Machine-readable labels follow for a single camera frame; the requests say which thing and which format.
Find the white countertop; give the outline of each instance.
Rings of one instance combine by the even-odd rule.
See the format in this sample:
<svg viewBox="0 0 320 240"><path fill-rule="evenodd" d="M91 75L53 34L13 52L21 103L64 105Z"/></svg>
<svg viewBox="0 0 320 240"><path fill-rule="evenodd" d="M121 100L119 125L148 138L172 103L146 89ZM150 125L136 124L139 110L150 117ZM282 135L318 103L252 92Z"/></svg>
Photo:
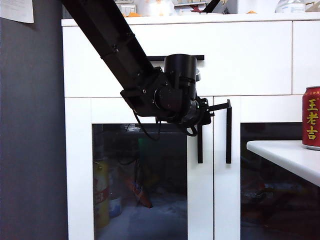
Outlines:
<svg viewBox="0 0 320 240"><path fill-rule="evenodd" d="M246 148L320 187L320 151L302 141L249 141Z"/></svg>
<svg viewBox="0 0 320 240"><path fill-rule="evenodd" d="M196 23L232 23L232 22L265 22L265 21L311 21L320 20L320 12L272 13L272 14L191 14L181 16L126 17L129 25L154 24L196 24ZM63 19L63 27L75 27L73 19Z"/></svg>

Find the bottle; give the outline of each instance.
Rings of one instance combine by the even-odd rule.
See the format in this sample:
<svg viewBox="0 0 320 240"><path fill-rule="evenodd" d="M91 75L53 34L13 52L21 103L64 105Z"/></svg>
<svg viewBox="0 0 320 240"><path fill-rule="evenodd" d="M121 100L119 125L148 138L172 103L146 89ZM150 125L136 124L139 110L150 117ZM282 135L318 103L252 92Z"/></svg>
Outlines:
<svg viewBox="0 0 320 240"><path fill-rule="evenodd" d="M122 213L122 198L119 191L118 170L112 168L109 173L109 217L115 218Z"/></svg>
<svg viewBox="0 0 320 240"><path fill-rule="evenodd" d="M109 224L109 178L108 164L93 162L94 226L97 229Z"/></svg>
<svg viewBox="0 0 320 240"><path fill-rule="evenodd" d="M280 0L275 8L275 13L304 13L305 11L304 0Z"/></svg>

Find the orange object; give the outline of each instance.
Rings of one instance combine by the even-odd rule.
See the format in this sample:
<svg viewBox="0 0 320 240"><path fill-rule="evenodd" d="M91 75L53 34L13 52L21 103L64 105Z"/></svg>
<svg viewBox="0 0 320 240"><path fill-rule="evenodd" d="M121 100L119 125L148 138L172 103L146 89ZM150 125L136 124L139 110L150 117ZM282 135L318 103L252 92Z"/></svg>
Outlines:
<svg viewBox="0 0 320 240"><path fill-rule="evenodd" d="M129 17L129 18L142 17L142 15L140 15L136 12L130 12L130 14L127 17Z"/></svg>

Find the gray wall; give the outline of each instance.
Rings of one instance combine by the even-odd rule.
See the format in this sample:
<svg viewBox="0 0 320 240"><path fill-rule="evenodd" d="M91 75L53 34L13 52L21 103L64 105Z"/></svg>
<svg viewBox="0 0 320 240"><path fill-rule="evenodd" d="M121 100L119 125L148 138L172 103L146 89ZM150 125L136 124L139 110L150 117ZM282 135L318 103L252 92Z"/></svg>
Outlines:
<svg viewBox="0 0 320 240"><path fill-rule="evenodd" d="M0 20L0 239L66 240L62 5Z"/></svg>

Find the black handle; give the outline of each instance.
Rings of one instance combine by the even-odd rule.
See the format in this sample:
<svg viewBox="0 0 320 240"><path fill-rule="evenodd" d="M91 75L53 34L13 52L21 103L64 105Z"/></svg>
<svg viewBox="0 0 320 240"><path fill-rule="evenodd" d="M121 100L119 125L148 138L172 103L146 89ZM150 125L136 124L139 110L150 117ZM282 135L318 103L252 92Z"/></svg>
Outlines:
<svg viewBox="0 0 320 240"><path fill-rule="evenodd" d="M202 125L197 125L197 148L198 148L198 164L204 163L204 155L203 155L203 134L202 134Z"/></svg>
<svg viewBox="0 0 320 240"><path fill-rule="evenodd" d="M231 164L231 142L232 142L232 106L228 99L230 107L226 109L226 149L225 149L225 163Z"/></svg>
<svg viewBox="0 0 320 240"><path fill-rule="evenodd" d="M192 55L194 56L198 61L203 61L205 60L205 55ZM165 60L165 57L166 56L147 56L146 58L149 60L149 61L158 61L158 62L161 62L161 61L164 61Z"/></svg>

